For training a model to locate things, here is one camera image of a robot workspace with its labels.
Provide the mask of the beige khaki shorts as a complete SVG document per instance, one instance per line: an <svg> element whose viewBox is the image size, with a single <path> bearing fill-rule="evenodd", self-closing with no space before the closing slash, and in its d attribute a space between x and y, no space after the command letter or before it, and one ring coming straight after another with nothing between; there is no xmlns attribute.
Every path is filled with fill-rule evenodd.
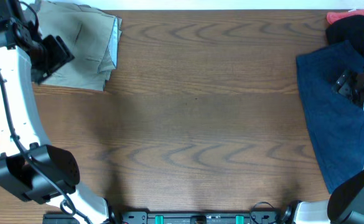
<svg viewBox="0 0 364 224"><path fill-rule="evenodd" d="M103 91L118 62L122 19L87 5L37 1L43 36L59 36L75 58L46 85Z"/></svg>

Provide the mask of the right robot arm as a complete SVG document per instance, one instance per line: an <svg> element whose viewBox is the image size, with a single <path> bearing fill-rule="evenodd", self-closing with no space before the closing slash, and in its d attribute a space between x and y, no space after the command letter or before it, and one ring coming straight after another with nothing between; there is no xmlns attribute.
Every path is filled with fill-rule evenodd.
<svg viewBox="0 0 364 224"><path fill-rule="evenodd" d="M330 198L288 206L283 223L364 223L364 58L345 41L299 55L297 84Z"/></svg>

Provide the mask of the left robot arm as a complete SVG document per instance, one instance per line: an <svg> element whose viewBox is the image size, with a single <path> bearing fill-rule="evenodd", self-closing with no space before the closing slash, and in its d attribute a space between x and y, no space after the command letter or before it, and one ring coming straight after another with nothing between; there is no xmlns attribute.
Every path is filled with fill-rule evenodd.
<svg viewBox="0 0 364 224"><path fill-rule="evenodd" d="M81 182L73 154L54 147L42 127L32 86L73 55L60 37L41 37L24 7L0 1L0 186L23 202L58 207L57 223L114 223L107 200Z"/></svg>

